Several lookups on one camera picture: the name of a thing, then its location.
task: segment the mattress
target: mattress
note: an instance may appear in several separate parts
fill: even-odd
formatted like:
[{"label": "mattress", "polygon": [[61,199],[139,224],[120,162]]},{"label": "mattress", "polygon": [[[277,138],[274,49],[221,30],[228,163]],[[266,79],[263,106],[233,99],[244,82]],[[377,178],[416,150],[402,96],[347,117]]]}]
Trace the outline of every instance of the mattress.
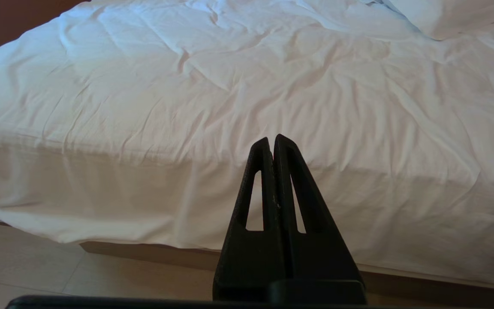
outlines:
[{"label": "mattress", "polygon": [[29,233],[220,249],[278,133],[357,263],[494,283],[494,24],[438,42],[354,0],[94,0],[0,47],[0,219]]}]

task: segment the floor tile grout line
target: floor tile grout line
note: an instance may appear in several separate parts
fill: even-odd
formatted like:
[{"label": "floor tile grout line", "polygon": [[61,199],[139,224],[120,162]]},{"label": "floor tile grout line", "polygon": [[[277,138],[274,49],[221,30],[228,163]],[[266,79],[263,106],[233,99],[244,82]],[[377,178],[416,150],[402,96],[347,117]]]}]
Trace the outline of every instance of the floor tile grout line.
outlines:
[{"label": "floor tile grout line", "polygon": [[64,286],[62,287],[62,290],[60,291],[60,293],[63,293],[64,290],[66,289],[66,287],[68,286],[68,283],[70,283],[70,280],[72,279],[72,277],[74,276],[77,268],[79,268],[79,264],[81,264],[81,262],[83,261],[83,259],[85,258],[85,256],[87,255],[87,253],[84,251],[83,252],[83,255],[81,256],[81,258],[79,259],[79,262],[77,262],[75,268],[74,268],[74,271],[72,271],[72,274],[70,275],[70,278],[68,278],[68,280],[66,280],[66,283],[64,283]]},{"label": "floor tile grout line", "polygon": [[40,290],[40,289],[34,289],[34,288],[29,288],[29,287],[27,287],[27,286],[12,285],[12,284],[8,284],[8,283],[1,283],[1,282],[0,282],[0,285],[10,286],[10,287],[12,287],[12,288],[19,288],[19,289],[33,290],[33,291],[37,291],[37,292],[53,293],[53,294],[62,294],[62,293],[60,293],[60,292],[48,291],[48,290]]}]

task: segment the white bedsheet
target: white bedsheet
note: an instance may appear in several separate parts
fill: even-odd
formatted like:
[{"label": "white bedsheet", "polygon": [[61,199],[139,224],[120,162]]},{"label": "white bedsheet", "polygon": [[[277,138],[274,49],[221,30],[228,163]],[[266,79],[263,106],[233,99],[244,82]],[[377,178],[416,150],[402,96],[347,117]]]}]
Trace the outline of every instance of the white bedsheet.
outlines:
[{"label": "white bedsheet", "polygon": [[278,133],[356,262],[494,283],[494,24],[437,42],[355,0],[95,0],[0,47],[0,219],[30,233],[220,249]]}]

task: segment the pillow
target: pillow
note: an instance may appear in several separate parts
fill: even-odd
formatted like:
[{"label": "pillow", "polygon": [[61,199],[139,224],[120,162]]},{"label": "pillow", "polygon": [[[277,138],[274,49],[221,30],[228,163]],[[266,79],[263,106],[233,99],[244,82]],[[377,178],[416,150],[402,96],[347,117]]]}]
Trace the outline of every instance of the pillow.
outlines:
[{"label": "pillow", "polygon": [[494,23],[494,0],[384,0],[384,4],[437,40]]}]

